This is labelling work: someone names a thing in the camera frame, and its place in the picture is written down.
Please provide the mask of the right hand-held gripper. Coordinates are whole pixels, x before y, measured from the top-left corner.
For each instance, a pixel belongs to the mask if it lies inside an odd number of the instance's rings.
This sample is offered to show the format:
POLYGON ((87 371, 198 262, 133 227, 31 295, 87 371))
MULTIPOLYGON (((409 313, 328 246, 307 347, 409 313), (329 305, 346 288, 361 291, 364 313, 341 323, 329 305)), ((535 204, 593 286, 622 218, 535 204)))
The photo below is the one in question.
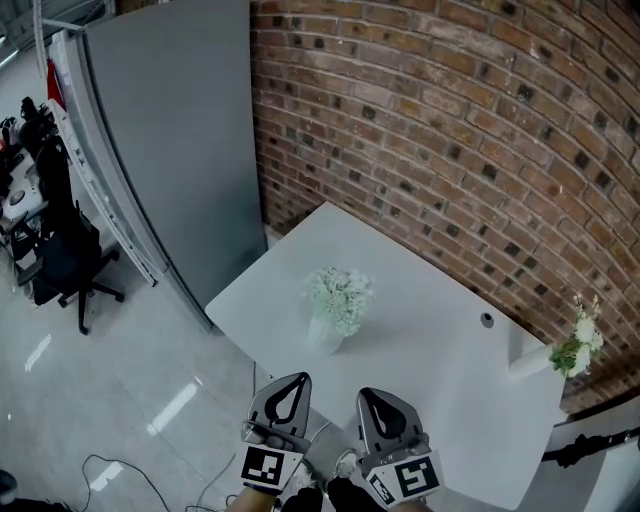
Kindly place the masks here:
POLYGON ((412 405, 389 392, 362 388, 356 409, 366 451, 376 453, 366 454, 359 469, 387 510, 422 501, 442 487, 439 455, 430 448, 412 405), (381 452, 392 443, 399 445, 381 452))

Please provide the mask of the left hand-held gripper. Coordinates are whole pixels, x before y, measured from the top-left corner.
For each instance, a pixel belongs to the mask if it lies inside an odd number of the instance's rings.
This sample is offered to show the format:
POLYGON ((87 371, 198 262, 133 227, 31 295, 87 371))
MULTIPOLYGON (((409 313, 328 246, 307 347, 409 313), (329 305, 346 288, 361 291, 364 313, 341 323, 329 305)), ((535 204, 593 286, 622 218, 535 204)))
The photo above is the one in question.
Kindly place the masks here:
POLYGON ((248 413, 250 421, 244 421, 241 430, 240 478, 245 486, 273 496, 285 489, 307 452, 303 437, 311 391, 311 377, 300 372, 274 380, 256 392, 248 413), (289 440, 295 450, 265 446, 263 441, 270 434, 289 440))

